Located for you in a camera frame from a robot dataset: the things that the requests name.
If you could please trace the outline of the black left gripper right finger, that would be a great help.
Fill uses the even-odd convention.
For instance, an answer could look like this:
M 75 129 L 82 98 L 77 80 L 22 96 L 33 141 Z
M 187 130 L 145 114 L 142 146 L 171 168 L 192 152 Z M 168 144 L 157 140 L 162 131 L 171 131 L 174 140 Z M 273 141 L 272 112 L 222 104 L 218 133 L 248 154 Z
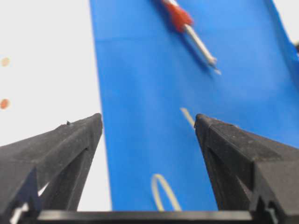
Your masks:
M 195 133 L 220 210 L 274 211 L 299 221 L 299 150 L 198 114 Z

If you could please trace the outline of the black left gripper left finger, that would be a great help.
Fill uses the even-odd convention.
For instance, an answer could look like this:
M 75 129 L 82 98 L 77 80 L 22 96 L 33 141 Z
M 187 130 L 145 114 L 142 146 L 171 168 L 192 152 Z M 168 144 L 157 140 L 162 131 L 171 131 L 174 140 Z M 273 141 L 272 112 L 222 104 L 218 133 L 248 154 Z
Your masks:
M 102 135 L 99 113 L 0 148 L 0 221 L 16 208 L 77 210 Z

